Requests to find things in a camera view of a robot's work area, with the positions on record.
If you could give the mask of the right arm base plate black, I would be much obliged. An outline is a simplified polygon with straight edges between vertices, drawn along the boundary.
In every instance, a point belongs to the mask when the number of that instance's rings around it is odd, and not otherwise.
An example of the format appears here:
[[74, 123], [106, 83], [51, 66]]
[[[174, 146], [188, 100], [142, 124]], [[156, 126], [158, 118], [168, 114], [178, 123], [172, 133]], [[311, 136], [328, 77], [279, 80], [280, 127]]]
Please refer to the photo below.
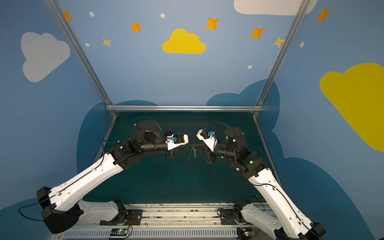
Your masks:
[[217, 214], [219, 215], [222, 225], [242, 225], [245, 223], [238, 210], [219, 208]]

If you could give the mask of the back horizontal aluminium frame bar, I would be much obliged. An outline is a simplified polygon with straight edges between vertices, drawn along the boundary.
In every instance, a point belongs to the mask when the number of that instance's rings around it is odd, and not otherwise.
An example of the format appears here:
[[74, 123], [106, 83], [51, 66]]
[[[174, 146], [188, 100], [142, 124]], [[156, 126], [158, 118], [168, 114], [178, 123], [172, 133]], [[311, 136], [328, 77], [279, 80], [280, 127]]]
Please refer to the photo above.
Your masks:
[[117, 112], [261, 112], [262, 106], [144, 106], [107, 105], [107, 111]]

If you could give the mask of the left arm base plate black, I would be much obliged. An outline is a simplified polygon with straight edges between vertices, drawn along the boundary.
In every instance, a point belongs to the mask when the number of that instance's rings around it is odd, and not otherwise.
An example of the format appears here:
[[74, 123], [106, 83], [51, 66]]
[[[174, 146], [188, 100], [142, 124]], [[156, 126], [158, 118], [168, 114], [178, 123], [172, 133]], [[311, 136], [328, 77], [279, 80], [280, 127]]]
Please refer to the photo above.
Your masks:
[[120, 211], [111, 221], [100, 221], [101, 226], [138, 226], [141, 223], [143, 210]]

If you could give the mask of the diagonal aluminium frame post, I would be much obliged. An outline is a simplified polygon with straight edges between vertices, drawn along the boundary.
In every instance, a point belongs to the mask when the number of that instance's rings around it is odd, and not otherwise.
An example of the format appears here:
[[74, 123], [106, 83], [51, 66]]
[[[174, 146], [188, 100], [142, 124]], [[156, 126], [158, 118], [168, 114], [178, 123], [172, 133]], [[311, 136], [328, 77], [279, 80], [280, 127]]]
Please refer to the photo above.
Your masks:
[[310, 6], [310, 3], [312, 1], [310, 0], [304, 0], [300, 3], [299, 5], [299, 8], [298, 8], [298, 11], [292, 21], [292, 24], [287, 32], [287, 35], [286, 35], [286, 40], [283, 42], [283, 46], [280, 48], [279, 50], [279, 53], [278, 53], [278, 56], [276, 58], [276, 61], [273, 65], [273, 68], [261, 90], [261, 93], [258, 97], [258, 100], [257, 100], [257, 103], [256, 103], [256, 107], [258, 107], [259, 109], [258, 110], [255, 110], [253, 111], [252, 115], [253, 115], [253, 119], [256, 120], [257, 118], [257, 115], [259, 112], [261, 112], [263, 110], [263, 104], [268, 96], [268, 93], [270, 92], [270, 89], [276, 79], [276, 77], [278, 76], [278, 73], [279, 73], [279, 70], [280, 68], [282, 67], [283, 65], [283, 62], [291, 48], [291, 45], [293, 44], [294, 42], [294, 39], [306, 17], [306, 12], [307, 12], [307, 9], [309, 9], [309, 6]]
[[56, 21], [58, 22], [59, 26], [61, 27], [63, 33], [69, 40], [71, 46], [73, 47], [76, 55], [78, 56], [80, 62], [82, 63], [84, 69], [86, 70], [87, 74], [89, 75], [91, 81], [93, 82], [94, 86], [96, 87], [98, 93], [100, 94], [101, 98], [103, 99], [104, 103], [108, 107], [109, 105], [113, 105], [110, 97], [108, 96], [106, 89], [104, 88], [101, 80], [99, 79], [97, 73], [95, 72], [95, 69], [93, 68], [90, 60], [86, 56], [86, 53], [78, 40], [75, 32], [73, 31], [69, 21], [66, 19], [65, 14], [59, 4], [58, 1], [53, 0], [45, 0], [47, 6], [49, 7], [51, 13], [55, 17]]

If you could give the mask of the left diagonal aluminium frame post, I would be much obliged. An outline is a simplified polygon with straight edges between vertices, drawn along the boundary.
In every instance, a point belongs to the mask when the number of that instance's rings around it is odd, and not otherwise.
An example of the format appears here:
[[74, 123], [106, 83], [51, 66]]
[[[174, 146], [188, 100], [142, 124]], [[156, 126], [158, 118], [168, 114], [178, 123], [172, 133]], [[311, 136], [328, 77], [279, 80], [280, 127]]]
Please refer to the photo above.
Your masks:
[[84, 69], [86, 70], [87, 74], [89, 75], [91, 81], [93, 82], [94, 86], [96, 87], [98, 93], [100, 94], [101, 98], [103, 99], [104, 103], [108, 107], [109, 105], [113, 105], [110, 97], [108, 96], [106, 89], [104, 88], [101, 80], [99, 79], [97, 73], [95, 72], [95, 69], [93, 68], [90, 60], [86, 56], [86, 53], [78, 40], [75, 32], [73, 31], [69, 21], [66, 19], [65, 14], [59, 4], [58, 1], [53, 0], [45, 0], [47, 6], [49, 7], [51, 13], [55, 17], [56, 21], [58, 22], [59, 26], [61, 27], [63, 33], [69, 40], [71, 46], [73, 47], [76, 55], [78, 56], [80, 62], [82, 63]]

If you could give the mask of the right green circuit board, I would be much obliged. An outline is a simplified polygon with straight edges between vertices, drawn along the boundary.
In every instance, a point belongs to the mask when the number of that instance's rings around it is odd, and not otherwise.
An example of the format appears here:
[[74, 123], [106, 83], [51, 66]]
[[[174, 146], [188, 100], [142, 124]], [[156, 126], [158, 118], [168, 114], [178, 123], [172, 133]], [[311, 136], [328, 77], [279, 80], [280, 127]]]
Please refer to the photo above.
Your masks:
[[256, 232], [251, 228], [237, 228], [237, 240], [251, 240], [256, 235]]

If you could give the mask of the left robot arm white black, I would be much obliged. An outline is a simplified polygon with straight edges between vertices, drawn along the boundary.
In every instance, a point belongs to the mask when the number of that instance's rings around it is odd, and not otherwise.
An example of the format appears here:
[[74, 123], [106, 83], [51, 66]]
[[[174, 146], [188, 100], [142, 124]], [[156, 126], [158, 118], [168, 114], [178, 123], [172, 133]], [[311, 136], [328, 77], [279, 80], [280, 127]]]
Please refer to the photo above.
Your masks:
[[132, 218], [120, 200], [88, 203], [83, 197], [104, 181], [128, 169], [147, 154], [165, 153], [167, 158], [186, 149], [187, 134], [162, 134], [154, 121], [134, 125], [134, 133], [118, 142], [98, 161], [72, 179], [54, 188], [37, 191], [42, 222], [52, 234], [60, 234], [79, 222], [102, 226], [130, 226]]

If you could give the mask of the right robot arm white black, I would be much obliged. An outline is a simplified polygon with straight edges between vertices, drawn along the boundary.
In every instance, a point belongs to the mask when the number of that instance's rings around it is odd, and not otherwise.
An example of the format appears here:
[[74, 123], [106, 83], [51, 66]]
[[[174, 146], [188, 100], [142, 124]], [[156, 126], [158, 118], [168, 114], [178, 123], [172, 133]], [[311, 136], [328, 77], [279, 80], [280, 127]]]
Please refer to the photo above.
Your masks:
[[246, 136], [239, 128], [225, 131], [226, 142], [220, 144], [216, 133], [201, 129], [197, 138], [203, 141], [196, 149], [206, 154], [207, 162], [216, 159], [230, 160], [231, 165], [257, 189], [275, 216], [258, 210], [250, 201], [242, 200], [234, 205], [241, 221], [250, 223], [274, 240], [321, 240], [326, 233], [320, 223], [312, 222], [294, 204], [275, 179], [264, 159], [248, 148]]

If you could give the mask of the right diagonal aluminium frame post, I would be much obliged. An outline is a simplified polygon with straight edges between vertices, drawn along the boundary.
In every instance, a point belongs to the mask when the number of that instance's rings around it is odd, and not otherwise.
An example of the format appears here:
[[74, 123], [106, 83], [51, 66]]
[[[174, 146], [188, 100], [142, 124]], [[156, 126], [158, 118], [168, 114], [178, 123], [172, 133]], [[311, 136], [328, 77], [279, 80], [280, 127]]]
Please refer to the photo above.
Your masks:
[[283, 46], [280, 48], [279, 50], [279, 53], [278, 53], [278, 56], [276, 58], [276, 61], [273, 65], [273, 68], [261, 90], [261, 93], [258, 97], [258, 100], [257, 100], [257, 103], [256, 103], [256, 107], [258, 107], [259, 109], [258, 110], [255, 110], [253, 111], [252, 115], [253, 115], [253, 119], [256, 120], [257, 118], [257, 115], [259, 112], [261, 112], [263, 110], [263, 104], [268, 96], [268, 93], [270, 92], [270, 89], [276, 79], [276, 77], [278, 76], [278, 73], [279, 73], [279, 70], [280, 68], [282, 67], [283, 65], [283, 62], [291, 48], [291, 45], [293, 44], [294, 42], [294, 39], [306, 17], [306, 12], [307, 12], [307, 9], [309, 9], [309, 6], [310, 6], [310, 3], [312, 1], [310, 0], [304, 0], [300, 3], [299, 5], [299, 8], [298, 8], [298, 11], [292, 21], [292, 24], [287, 32], [287, 35], [286, 35], [286, 40], [283, 42]]

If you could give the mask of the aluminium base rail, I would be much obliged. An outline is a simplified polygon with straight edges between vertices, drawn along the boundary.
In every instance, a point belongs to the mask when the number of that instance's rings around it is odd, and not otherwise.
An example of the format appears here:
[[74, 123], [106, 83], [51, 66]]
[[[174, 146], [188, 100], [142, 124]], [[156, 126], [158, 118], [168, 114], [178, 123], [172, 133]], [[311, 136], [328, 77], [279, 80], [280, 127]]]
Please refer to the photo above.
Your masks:
[[[275, 216], [272, 209], [267, 203], [258, 204], [252, 203], [258, 210], [263, 211], [272, 217]], [[203, 203], [203, 204], [132, 204], [125, 205], [126, 209], [143, 210], [141, 223], [138, 226], [101, 226], [98, 222], [85, 223], [79, 222], [72, 228], [68, 229], [83, 229], [83, 228], [251, 228], [256, 232], [256, 235], [266, 236], [272, 239], [269, 235], [261, 231], [250, 223], [242, 225], [222, 225], [217, 210], [234, 209], [232, 203]], [[59, 234], [52, 234], [50, 238], [57, 240]]]

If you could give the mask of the green circuit board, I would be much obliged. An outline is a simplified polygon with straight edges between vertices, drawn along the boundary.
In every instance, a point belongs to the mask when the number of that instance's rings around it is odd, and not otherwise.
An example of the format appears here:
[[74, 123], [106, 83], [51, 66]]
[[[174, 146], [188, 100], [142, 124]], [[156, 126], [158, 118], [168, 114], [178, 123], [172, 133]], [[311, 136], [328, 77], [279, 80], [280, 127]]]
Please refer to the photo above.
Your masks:
[[251, 240], [256, 235], [256, 232], [251, 228], [237, 228], [237, 240]]
[[128, 235], [129, 235], [129, 230], [127, 228], [111, 229], [110, 231], [111, 239], [125, 239]]

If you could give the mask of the left green circuit board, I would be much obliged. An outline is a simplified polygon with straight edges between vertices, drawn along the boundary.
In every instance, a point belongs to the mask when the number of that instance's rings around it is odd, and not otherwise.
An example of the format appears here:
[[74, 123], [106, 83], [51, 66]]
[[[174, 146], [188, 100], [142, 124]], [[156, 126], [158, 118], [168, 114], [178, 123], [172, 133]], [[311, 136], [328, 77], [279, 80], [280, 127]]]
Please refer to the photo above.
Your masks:
[[110, 231], [111, 239], [125, 239], [128, 235], [129, 235], [129, 230], [127, 228], [111, 229]]

